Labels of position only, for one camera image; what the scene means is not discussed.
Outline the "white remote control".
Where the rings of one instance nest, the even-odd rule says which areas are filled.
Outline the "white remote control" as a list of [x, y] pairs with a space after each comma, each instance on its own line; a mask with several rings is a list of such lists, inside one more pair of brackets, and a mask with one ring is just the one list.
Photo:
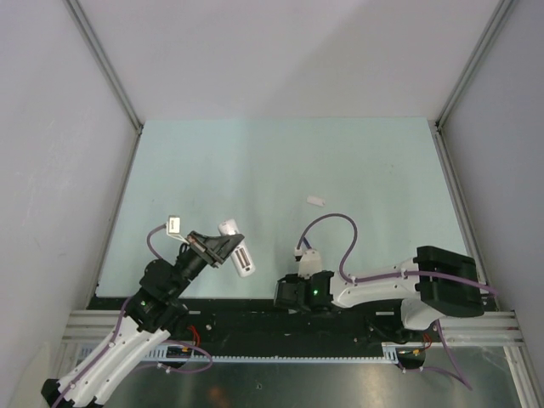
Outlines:
[[[241, 233], [234, 219], [223, 221], [218, 225], [218, 231], [220, 235], [239, 235]], [[230, 258], [241, 278], [247, 278], [255, 272], [255, 263], [244, 240], [237, 245]]]

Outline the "white battery compartment cover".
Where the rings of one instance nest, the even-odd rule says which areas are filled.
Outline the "white battery compartment cover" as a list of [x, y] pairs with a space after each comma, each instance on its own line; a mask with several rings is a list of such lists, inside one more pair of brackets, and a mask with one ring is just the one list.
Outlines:
[[309, 195], [306, 202], [316, 207], [324, 207], [326, 205], [326, 201], [323, 198], [314, 195]]

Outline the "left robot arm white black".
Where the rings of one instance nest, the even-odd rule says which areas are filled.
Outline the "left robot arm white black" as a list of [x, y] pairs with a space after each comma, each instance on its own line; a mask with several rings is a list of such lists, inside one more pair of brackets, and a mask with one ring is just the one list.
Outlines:
[[156, 346], [181, 338], [188, 309], [179, 296], [208, 266], [221, 266], [244, 235], [190, 232], [174, 263], [148, 263], [138, 291], [127, 298], [112, 331], [79, 365], [60, 379], [48, 379], [42, 397], [50, 407], [102, 407], [117, 386]]

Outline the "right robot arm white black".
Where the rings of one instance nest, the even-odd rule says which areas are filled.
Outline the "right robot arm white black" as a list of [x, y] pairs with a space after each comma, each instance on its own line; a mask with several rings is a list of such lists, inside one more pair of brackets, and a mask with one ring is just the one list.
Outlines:
[[315, 249], [296, 250], [295, 256], [297, 273], [276, 283], [276, 308], [317, 312], [399, 301], [392, 330], [402, 341], [413, 340], [443, 317], [475, 318], [485, 311], [475, 261], [435, 246], [420, 246], [415, 257], [369, 276], [324, 270]]

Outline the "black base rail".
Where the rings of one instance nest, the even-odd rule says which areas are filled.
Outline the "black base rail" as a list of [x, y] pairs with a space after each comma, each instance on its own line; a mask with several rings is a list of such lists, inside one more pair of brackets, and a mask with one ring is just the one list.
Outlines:
[[383, 343], [439, 341], [433, 325], [403, 328], [394, 300], [317, 313], [278, 309], [270, 299], [189, 298], [184, 304], [189, 313], [174, 339], [196, 340], [214, 357], [378, 357]]

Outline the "left aluminium frame post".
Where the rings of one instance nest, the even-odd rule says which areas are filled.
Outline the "left aluminium frame post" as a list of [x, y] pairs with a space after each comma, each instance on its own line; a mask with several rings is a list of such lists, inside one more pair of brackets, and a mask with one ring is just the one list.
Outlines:
[[101, 71], [107, 85], [109, 86], [113, 96], [122, 108], [123, 113], [130, 122], [133, 130], [137, 135], [140, 135], [144, 124], [139, 119], [139, 115], [133, 107], [128, 93], [122, 81], [118, 76], [111, 59], [105, 51], [105, 47], [99, 39], [92, 22], [87, 16], [82, 4], [77, 0], [64, 0], [63, 4], [70, 17], [72, 18], [76, 28], [88, 47], [90, 54], [93, 56], [99, 70]]

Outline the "aluminium frame post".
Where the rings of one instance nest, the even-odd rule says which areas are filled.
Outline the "aluminium frame post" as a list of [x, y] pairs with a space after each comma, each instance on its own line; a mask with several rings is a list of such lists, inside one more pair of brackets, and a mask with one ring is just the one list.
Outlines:
[[99, 70], [101, 71], [107, 85], [109, 86], [113, 96], [122, 108], [123, 113], [130, 122], [133, 130], [137, 135], [140, 135], [144, 124], [139, 119], [139, 115], [133, 107], [128, 93], [122, 81], [118, 76], [111, 59], [105, 51], [105, 47], [99, 39], [92, 22], [87, 16], [82, 4], [77, 0], [64, 0], [63, 4], [70, 17], [72, 18], [76, 28], [88, 47], [90, 54], [93, 56]]
[[460, 76], [434, 121], [434, 126], [437, 129], [443, 128], [447, 123], [518, 3], [515, 0], [501, 0], [496, 5], [466, 64], [463, 66]]

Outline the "right aluminium frame post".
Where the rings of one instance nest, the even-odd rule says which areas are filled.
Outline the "right aluminium frame post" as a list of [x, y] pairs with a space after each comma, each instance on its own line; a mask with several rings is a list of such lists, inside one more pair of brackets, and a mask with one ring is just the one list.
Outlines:
[[437, 129], [443, 128], [447, 123], [518, 3], [515, 0], [501, 0], [496, 5], [466, 64], [463, 66], [460, 76], [434, 121], [434, 126]]

